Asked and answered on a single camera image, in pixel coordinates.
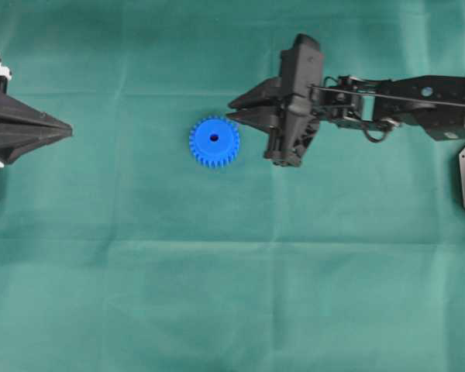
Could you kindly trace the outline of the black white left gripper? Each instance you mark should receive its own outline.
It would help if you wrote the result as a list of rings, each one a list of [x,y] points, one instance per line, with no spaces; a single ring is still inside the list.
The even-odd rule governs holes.
[[[10,69],[0,57],[0,169],[23,154],[72,136],[72,127],[8,96]]]

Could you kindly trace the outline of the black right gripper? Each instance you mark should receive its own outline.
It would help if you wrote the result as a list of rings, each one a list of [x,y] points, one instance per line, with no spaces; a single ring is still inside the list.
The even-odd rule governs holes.
[[[269,133],[264,156],[281,167],[298,167],[319,123],[312,110],[322,82],[324,56],[317,40],[299,33],[281,52],[279,77],[271,77],[234,98],[226,117]]]

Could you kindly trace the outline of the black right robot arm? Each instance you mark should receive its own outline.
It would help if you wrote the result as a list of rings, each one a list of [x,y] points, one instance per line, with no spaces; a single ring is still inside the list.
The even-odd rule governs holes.
[[[305,34],[280,59],[278,76],[232,100],[227,114],[268,135],[263,155],[277,166],[301,166],[321,122],[359,130],[372,143],[403,124],[436,141],[465,139],[465,77],[373,81],[348,75],[329,86],[319,42]]]

